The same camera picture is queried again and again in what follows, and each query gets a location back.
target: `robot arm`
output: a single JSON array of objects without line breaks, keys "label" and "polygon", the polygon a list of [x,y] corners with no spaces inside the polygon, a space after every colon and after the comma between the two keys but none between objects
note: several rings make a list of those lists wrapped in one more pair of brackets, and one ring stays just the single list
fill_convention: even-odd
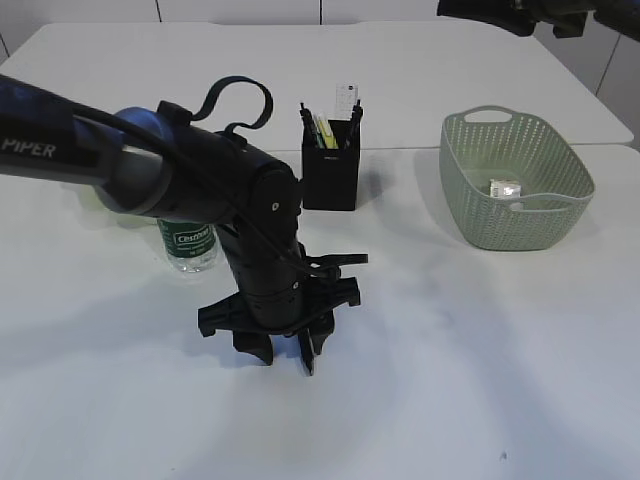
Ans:
[{"label": "robot arm", "polygon": [[[265,95],[254,124],[217,133],[191,125],[236,82]],[[129,108],[114,116],[0,76],[0,174],[92,185],[119,213],[214,224],[239,293],[200,309],[201,333],[230,330],[238,351],[267,364],[269,336],[296,335],[312,373],[333,332],[333,308],[360,302],[357,282],[340,279],[339,267],[367,256],[306,255],[296,238],[300,182],[234,133],[260,128],[272,108],[269,91],[246,77],[217,82],[196,114],[163,101],[157,112]]]},{"label": "robot arm", "polygon": [[640,0],[440,0],[438,15],[491,23],[521,37],[538,22],[554,25],[558,38],[580,37],[588,12],[617,32],[640,41]]}]

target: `water bottle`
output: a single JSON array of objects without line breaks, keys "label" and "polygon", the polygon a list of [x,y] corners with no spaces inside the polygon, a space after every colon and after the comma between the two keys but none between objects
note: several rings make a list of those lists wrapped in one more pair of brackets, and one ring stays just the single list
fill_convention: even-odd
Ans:
[{"label": "water bottle", "polygon": [[158,220],[158,227],[169,262],[177,270],[195,273],[213,267],[218,242],[211,225]]}]

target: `black pen holder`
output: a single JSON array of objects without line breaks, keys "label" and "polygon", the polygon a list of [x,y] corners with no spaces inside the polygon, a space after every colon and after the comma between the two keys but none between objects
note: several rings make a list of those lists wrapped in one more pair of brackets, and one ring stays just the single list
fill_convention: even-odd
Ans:
[{"label": "black pen holder", "polygon": [[302,140],[302,206],[307,210],[349,212],[356,209],[358,169],[360,167],[360,126],[344,144],[351,123],[348,120],[329,120],[338,149],[318,148],[308,131]]}]

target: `green basket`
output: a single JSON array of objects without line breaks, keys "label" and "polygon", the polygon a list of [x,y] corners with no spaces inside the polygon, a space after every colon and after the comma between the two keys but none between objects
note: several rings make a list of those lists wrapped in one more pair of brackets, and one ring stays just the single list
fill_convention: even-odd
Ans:
[{"label": "green basket", "polygon": [[[471,122],[499,111],[504,122]],[[448,116],[440,178],[464,238],[487,250],[543,250],[576,224],[595,192],[586,167],[551,125],[534,115],[485,106]],[[491,179],[515,180],[519,198],[489,196]]]}]

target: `marker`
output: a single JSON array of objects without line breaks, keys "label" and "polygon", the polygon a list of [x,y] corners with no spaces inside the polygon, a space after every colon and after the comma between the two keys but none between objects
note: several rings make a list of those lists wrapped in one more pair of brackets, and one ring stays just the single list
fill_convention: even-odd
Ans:
[{"label": "marker", "polygon": [[351,121],[349,122],[349,133],[347,133],[347,137],[344,141],[343,150],[346,150],[351,145],[353,141],[353,137],[360,126],[360,122],[362,120],[362,107],[360,106],[360,99],[353,106],[353,111],[351,112]]},{"label": "marker", "polygon": [[316,131],[318,132],[318,148],[327,148],[327,144],[324,141],[324,135],[322,134],[322,125],[320,124],[320,119],[317,115],[313,116],[313,123],[316,126]]},{"label": "marker", "polygon": [[324,142],[322,140],[322,135],[318,132],[316,128],[316,124],[313,121],[313,116],[308,108],[304,106],[304,103],[300,102],[300,116],[302,117],[302,124],[304,125],[304,130],[307,132],[318,148],[324,148]]}]

